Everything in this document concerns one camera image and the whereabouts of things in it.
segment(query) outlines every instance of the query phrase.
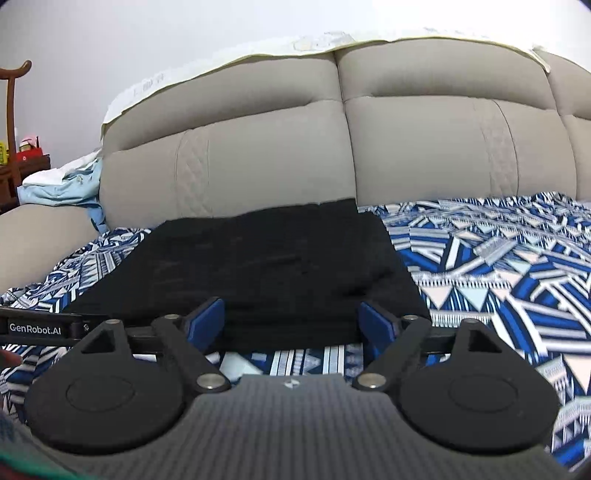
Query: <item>light blue clothing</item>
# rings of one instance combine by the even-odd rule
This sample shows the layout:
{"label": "light blue clothing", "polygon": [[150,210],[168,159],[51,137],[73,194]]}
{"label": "light blue clothing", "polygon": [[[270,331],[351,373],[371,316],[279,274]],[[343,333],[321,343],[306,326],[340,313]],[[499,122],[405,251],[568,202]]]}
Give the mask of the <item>light blue clothing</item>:
{"label": "light blue clothing", "polygon": [[64,177],[59,185],[22,185],[17,188],[18,200],[24,203],[38,203],[56,207],[76,205],[87,209],[90,221],[100,233],[108,228],[105,214],[98,201],[102,159],[98,159],[85,168],[75,170]]}

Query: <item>quilted stitching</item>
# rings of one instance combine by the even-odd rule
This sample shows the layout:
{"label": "quilted stitching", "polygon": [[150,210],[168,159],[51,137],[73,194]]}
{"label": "quilted stitching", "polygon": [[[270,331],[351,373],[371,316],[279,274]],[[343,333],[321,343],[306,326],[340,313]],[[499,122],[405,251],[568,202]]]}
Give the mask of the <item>quilted stitching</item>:
{"label": "quilted stitching", "polygon": [[209,126],[187,131],[177,152],[177,202],[181,217],[211,217]]}
{"label": "quilted stitching", "polygon": [[489,156],[491,195],[516,195],[517,157],[509,125],[494,100],[474,99],[474,109]]}

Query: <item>metal screw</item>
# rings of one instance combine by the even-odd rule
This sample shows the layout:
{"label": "metal screw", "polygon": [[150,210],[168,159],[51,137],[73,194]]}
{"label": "metal screw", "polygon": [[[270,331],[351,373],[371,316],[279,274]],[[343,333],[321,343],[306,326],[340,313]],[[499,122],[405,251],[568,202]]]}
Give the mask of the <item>metal screw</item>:
{"label": "metal screw", "polygon": [[203,374],[197,378],[197,385],[201,388],[214,390],[220,388],[226,383],[226,379],[220,374]]}
{"label": "metal screw", "polygon": [[357,382],[366,388],[379,388],[386,384],[386,377],[380,374],[361,374],[357,377]]}

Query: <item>red box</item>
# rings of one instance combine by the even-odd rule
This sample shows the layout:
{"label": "red box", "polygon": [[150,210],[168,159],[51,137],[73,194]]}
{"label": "red box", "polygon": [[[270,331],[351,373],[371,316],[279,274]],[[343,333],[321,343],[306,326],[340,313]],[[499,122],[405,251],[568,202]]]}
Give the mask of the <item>red box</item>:
{"label": "red box", "polygon": [[42,148],[32,148],[30,150],[25,150],[24,152],[17,152],[17,161],[26,161],[28,158],[42,157],[42,156],[43,156],[43,149]]}

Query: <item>beige sofa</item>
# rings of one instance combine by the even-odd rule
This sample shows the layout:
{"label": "beige sofa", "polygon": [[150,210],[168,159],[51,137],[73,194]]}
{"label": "beige sofa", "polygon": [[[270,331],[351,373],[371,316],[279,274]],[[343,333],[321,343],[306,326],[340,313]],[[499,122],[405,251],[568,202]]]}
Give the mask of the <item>beige sofa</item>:
{"label": "beige sofa", "polygon": [[[540,52],[423,39],[250,59],[171,87],[104,138],[109,226],[356,196],[359,205],[557,190],[591,199],[591,74]],[[76,207],[0,217],[0,291],[95,238]]]}

